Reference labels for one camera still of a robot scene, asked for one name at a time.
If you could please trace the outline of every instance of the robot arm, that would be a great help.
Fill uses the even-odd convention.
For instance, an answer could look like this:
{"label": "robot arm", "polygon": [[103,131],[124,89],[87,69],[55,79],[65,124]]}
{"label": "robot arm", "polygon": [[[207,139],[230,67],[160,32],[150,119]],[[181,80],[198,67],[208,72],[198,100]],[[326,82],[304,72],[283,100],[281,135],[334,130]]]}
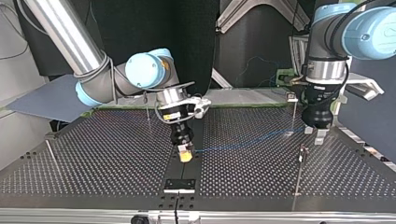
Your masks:
{"label": "robot arm", "polygon": [[189,97],[185,88],[193,82],[178,85],[174,60],[168,49],[138,53],[127,63],[114,66],[92,41],[68,0],[25,2],[74,70],[78,78],[76,92],[83,104],[94,107],[142,90],[156,91],[157,115],[171,126],[171,141],[179,150],[180,160],[191,160],[193,133],[187,120],[201,119],[210,101]]}
{"label": "robot arm", "polygon": [[303,68],[308,105],[302,119],[322,132],[332,126],[331,104],[347,83],[348,56],[383,60],[396,55],[396,8],[352,13],[355,7],[352,3],[320,7],[312,24]]}

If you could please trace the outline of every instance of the blue joint cap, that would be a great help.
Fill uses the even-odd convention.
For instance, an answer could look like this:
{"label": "blue joint cap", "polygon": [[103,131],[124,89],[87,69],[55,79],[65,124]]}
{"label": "blue joint cap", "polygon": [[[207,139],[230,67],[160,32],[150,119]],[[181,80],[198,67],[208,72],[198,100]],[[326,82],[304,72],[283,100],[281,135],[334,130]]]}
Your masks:
{"label": "blue joint cap", "polygon": [[93,99],[82,89],[82,86],[81,86],[81,83],[80,83],[80,82],[78,82],[78,83],[76,84],[76,92],[77,92],[78,99],[79,99],[84,105],[87,105],[87,106],[90,106],[90,107],[96,107],[96,106],[102,105],[102,103],[93,100]]}
{"label": "blue joint cap", "polygon": [[169,51],[169,49],[154,49],[154,50],[150,51],[148,54],[152,54],[157,57],[161,57],[161,56],[168,57],[173,60],[171,51]]}
{"label": "blue joint cap", "polygon": [[315,18],[314,21],[312,22],[312,25],[326,18],[339,14],[348,13],[348,11],[350,11],[355,6],[356,6],[355,3],[340,3],[340,4],[333,4],[333,5],[326,5],[319,7],[315,12]]}
{"label": "blue joint cap", "polygon": [[362,12],[342,35],[344,50],[361,60],[383,60],[396,55],[396,8],[376,7]]}
{"label": "blue joint cap", "polygon": [[169,49],[155,49],[148,53],[133,55],[125,65],[128,80],[140,89],[149,89],[159,85],[166,74],[166,69],[160,56],[169,57]]}

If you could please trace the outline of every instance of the table surface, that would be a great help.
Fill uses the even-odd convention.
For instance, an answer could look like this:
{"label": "table surface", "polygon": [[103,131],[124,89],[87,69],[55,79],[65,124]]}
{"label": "table surface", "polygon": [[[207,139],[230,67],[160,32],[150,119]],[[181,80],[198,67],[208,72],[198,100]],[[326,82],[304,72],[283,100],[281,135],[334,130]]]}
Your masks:
{"label": "table surface", "polygon": [[[49,141],[54,158],[43,144],[0,172],[0,207],[396,213],[396,174],[337,128],[314,146],[292,106],[210,109],[191,124],[197,153],[186,164],[150,116],[99,110],[75,121]],[[165,194],[168,179],[194,179],[195,193]]]}

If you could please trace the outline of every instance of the white wall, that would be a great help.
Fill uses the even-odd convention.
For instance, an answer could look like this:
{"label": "white wall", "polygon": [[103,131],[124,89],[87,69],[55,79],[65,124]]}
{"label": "white wall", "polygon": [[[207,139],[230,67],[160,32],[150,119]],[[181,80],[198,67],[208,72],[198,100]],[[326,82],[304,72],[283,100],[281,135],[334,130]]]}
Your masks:
{"label": "white wall", "polygon": [[[13,6],[12,0],[0,0]],[[14,25],[21,30],[18,19],[3,8]],[[24,50],[26,42],[9,27],[0,15],[0,58]],[[4,106],[16,98],[44,85],[35,61],[28,50],[22,56],[0,60],[0,170],[15,161],[21,154],[38,146],[50,132],[47,119],[14,113]]]}

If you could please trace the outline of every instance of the blue cable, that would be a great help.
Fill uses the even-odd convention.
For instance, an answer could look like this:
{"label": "blue cable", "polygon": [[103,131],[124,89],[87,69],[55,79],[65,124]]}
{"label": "blue cable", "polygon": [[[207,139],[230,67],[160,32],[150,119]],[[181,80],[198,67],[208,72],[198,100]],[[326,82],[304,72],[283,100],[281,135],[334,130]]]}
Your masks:
{"label": "blue cable", "polygon": [[252,144],[255,143],[259,143],[260,141],[263,141],[271,136],[274,136],[276,134],[280,134],[280,133],[286,133],[286,132],[295,132],[295,133],[300,133],[304,130],[304,127],[298,128],[298,129],[284,129],[284,130],[279,130],[279,131],[275,131],[275,132],[271,132],[271,133],[267,133],[263,136],[260,136],[258,138],[252,139],[250,141],[244,142],[244,143],[240,143],[240,144],[230,144],[230,145],[225,145],[223,147],[209,147],[209,148],[204,148],[204,149],[198,149],[195,150],[196,152],[206,152],[206,151],[210,151],[210,150],[229,150],[229,149],[238,149],[241,147],[247,147],[250,146]]}

